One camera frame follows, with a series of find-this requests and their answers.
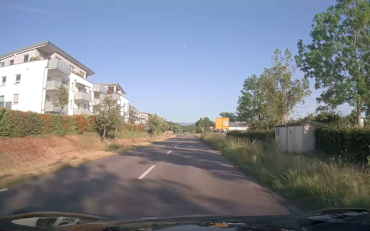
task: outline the yellow direction sign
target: yellow direction sign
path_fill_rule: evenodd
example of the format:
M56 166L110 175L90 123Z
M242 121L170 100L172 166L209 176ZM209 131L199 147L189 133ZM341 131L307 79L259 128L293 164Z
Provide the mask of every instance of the yellow direction sign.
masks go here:
M215 129L229 129L229 118L216 118Z

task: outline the door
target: door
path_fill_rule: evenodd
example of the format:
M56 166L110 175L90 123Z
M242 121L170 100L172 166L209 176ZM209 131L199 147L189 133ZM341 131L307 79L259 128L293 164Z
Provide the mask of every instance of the door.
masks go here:
M288 152L295 150L296 126L288 127Z

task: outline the utility box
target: utility box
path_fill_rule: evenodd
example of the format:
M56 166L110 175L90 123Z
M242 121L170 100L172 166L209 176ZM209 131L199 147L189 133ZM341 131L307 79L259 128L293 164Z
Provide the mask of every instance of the utility box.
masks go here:
M312 151L315 149L314 130L325 125L327 124L307 120L276 126L275 144L279 146L281 152L304 153Z

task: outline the mountain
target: mountain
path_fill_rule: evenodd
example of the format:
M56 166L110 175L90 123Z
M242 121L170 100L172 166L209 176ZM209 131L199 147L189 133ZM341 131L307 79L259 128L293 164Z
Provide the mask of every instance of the mountain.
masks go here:
M176 123L176 124L179 124L181 126L188 126L188 125L193 125L195 123Z

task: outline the white apartment building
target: white apartment building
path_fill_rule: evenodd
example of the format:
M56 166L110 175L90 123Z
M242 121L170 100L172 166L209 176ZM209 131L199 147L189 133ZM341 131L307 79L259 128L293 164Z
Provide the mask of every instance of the white apartment building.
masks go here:
M126 92L122 89L119 83L96 83L94 84L94 100L93 109L94 113L97 112L102 100L105 96L111 96L117 100L121 105L121 113L125 114L125 122L129 122L129 107L130 100L125 98Z
M0 106L12 110L60 113L52 104L61 85L69 89L63 114L93 112L95 73L49 41L0 55Z

